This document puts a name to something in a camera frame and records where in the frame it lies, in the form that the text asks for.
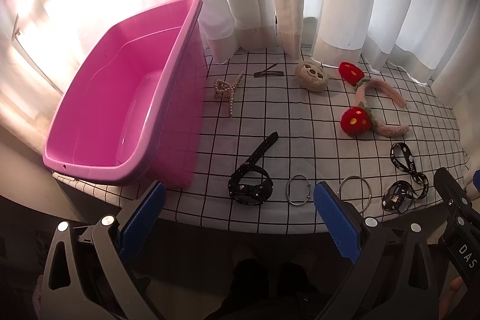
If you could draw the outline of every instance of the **red plush strawberry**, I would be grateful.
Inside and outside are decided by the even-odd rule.
[[[355,86],[364,76],[363,71],[349,62],[342,62],[338,67],[340,76],[352,86]]]
[[[354,137],[371,128],[372,123],[367,112],[361,107],[351,107],[340,120],[340,127],[350,137]]]

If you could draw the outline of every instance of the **black leather strap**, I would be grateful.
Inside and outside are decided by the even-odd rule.
[[[396,148],[400,148],[402,151],[407,166],[400,163],[395,156]],[[390,160],[397,169],[408,173],[415,183],[423,186],[420,194],[418,194],[419,190],[414,190],[412,185],[404,180],[396,181],[388,188],[382,197],[383,209],[400,211],[400,206],[406,198],[411,200],[425,198],[428,194],[429,183],[427,176],[423,172],[417,172],[413,155],[406,143],[395,143],[392,145],[390,148]]]
[[[262,167],[255,165],[255,163],[267,152],[275,141],[278,140],[278,133],[275,131],[268,136],[253,152],[250,157],[240,165],[237,170],[231,174],[229,180],[229,195],[230,198],[242,204],[261,205],[265,202],[273,192],[273,181]],[[240,180],[247,172],[255,171],[265,176],[265,180],[259,185],[240,184]]]
[[[274,131],[257,147],[257,149],[250,155],[245,163],[255,164],[267,152],[275,142],[278,140],[278,133]]]

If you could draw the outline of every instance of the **plush sloth face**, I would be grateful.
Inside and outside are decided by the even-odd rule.
[[[314,62],[301,62],[295,67],[295,75],[300,86],[310,91],[323,91],[328,82],[328,77],[323,73],[322,68]]]

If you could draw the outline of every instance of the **metal screw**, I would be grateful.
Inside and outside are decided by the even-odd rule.
[[[370,226],[370,227],[374,227],[374,226],[377,226],[378,225],[378,221],[376,219],[374,219],[373,217],[367,217],[365,219],[365,224],[367,226]]]
[[[104,218],[102,218],[102,225],[108,226],[113,224],[114,221],[115,221],[115,217],[105,216]]]
[[[416,223],[411,224],[410,228],[414,232],[420,232],[422,230],[422,227],[419,224],[416,224]]]
[[[68,222],[67,221],[62,221],[59,225],[58,225],[58,230],[60,232],[63,232],[65,231],[67,228],[68,228]]]

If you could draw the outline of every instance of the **silver hoop ring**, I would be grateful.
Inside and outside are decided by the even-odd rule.
[[[368,205],[370,204],[370,201],[371,201],[371,187],[370,187],[370,184],[367,182],[366,179],[363,179],[361,176],[357,176],[357,175],[350,175],[350,176],[347,176],[344,180],[342,180],[342,182],[340,183],[340,186],[338,187],[338,190],[337,190],[337,197],[338,199],[341,199],[340,198],[340,190],[342,190],[342,186],[344,185],[344,183],[350,179],[360,179],[361,181],[365,182],[365,184],[367,185],[368,187],[368,202],[367,204],[365,205],[365,207],[360,210],[359,213],[362,213],[365,211],[366,208],[368,208]]]
[[[307,195],[307,199],[304,200],[303,202],[297,203],[297,204],[296,204],[295,202],[290,201],[290,196],[289,196],[290,183],[291,183],[292,179],[295,178],[296,176],[303,176],[303,177],[305,178],[305,180],[307,181],[307,183],[308,183],[308,195]],[[295,174],[295,175],[293,175],[286,184],[287,184],[287,185],[285,186],[285,195],[287,196],[287,197],[286,197],[286,200],[289,202],[289,204],[294,205],[294,206],[301,206],[301,205],[303,205],[305,202],[307,202],[307,201],[310,199],[310,195],[311,195],[310,182],[309,182],[308,178],[307,178],[304,174]]]

